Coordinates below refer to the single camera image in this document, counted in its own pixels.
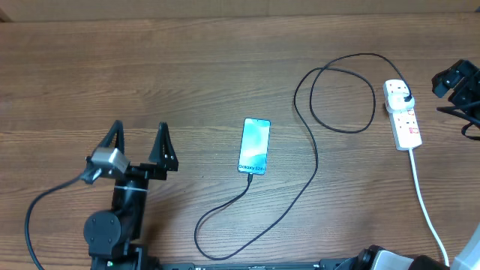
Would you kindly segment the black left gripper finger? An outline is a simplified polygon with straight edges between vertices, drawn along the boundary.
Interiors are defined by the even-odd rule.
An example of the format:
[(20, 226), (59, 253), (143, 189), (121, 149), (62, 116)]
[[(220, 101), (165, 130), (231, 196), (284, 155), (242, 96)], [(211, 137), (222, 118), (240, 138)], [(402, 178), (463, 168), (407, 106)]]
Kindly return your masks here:
[(157, 135), (148, 160), (151, 163), (156, 163), (164, 170), (177, 171), (179, 168), (179, 161), (176, 157), (166, 122), (159, 123)]
[(114, 121), (106, 136), (97, 146), (109, 148), (112, 143), (114, 143), (114, 147), (117, 148), (122, 154), (125, 153), (125, 134), (123, 124), (120, 120)]

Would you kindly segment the white power strip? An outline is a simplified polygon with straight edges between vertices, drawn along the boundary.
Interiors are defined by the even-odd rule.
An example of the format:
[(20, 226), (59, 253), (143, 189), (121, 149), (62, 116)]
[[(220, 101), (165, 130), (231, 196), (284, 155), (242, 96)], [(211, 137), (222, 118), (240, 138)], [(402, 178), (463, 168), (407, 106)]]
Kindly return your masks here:
[[(382, 88), (385, 96), (385, 104), (387, 94), (410, 94), (407, 85), (401, 79), (387, 80), (384, 82)], [(400, 113), (388, 112), (388, 116), (391, 122), (391, 129), (397, 150), (409, 151), (422, 144), (414, 107)]]

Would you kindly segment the blue-screen Samsung smartphone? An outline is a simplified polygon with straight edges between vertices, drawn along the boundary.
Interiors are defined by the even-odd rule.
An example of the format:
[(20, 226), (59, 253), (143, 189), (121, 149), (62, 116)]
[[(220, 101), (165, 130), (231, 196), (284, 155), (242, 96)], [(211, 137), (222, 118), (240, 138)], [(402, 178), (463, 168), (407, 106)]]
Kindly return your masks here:
[(271, 122), (265, 119), (246, 118), (241, 138), (238, 171), (264, 175), (267, 167)]

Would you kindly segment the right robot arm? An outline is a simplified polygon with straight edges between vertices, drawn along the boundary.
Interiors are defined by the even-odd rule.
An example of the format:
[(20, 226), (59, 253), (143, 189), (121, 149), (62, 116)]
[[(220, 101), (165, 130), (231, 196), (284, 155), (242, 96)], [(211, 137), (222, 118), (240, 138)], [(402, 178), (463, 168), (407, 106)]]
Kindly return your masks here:
[[(422, 198), (416, 161), (413, 150), (422, 144), (422, 138), (414, 110), (415, 99), (407, 83), (402, 79), (390, 79), (384, 82), (383, 93), (385, 108), (388, 112), (394, 144), (398, 151), (407, 152), (412, 169), (415, 193), (429, 230), (431, 231), (444, 262), (437, 262), (429, 256), (409, 258), (387, 250), (366, 250), (357, 256), (352, 264), (357, 269), (465, 269), (479, 268), (479, 230), (477, 229), (465, 248), (454, 262), (450, 263), (445, 246), (431, 222)], [(452, 90), (448, 97), (451, 106), (438, 107), (436, 110), (467, 120), (461, 129), (463, 136), (472, 126), (479, 126), (479, 68), (468, 60), (459, 60), (448, 69), (432, 78), (432, 92), (442, 98)]]

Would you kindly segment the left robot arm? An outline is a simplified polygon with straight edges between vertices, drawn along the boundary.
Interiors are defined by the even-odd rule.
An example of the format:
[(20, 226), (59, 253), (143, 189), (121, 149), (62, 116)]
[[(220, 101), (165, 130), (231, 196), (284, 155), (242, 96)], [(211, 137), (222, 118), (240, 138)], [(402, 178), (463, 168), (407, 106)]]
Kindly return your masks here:
[(97, 211), (85, 222), (83, 235), (88, 244), (92, 269), (161, 269), (159, 259), (148, 255), (140, 238), (146, 198), (151, 180), (166, 180), (179, 162), (167, 123), (157, 129), (148, 163), (132, 164), (125, 156), (123, 124), (117, 120), (94, 151), (86, 158), (81, 179), (91, 185), (97, 179), (115, 181), (112, 206)]

